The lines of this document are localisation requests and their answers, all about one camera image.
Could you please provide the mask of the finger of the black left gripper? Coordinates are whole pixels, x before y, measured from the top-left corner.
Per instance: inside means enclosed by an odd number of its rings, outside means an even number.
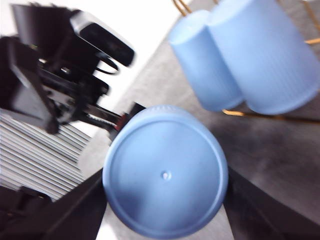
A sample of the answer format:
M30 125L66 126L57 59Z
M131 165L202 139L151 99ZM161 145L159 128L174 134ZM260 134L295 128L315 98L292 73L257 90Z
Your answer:
M84 109L84 122L104 130L121 130L125 126L125 115L98 106L87 106Z
M55 108L41 81L39 54L15 37L0 38L0 109L48 134L59 131Z

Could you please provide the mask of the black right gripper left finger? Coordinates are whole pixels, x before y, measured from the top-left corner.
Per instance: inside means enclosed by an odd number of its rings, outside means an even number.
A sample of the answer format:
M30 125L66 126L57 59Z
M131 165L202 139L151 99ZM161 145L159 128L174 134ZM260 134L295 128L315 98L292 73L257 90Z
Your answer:
M102 170L53 201L22 186L0 188L2 240L94 240L105 214L107 198Z

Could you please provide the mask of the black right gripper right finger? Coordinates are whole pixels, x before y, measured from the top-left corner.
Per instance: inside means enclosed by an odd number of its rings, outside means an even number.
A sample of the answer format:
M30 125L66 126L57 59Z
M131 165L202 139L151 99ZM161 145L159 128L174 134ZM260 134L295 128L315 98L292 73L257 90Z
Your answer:
M235 240L318 240L320 225L282 204L231 167L223 202Z

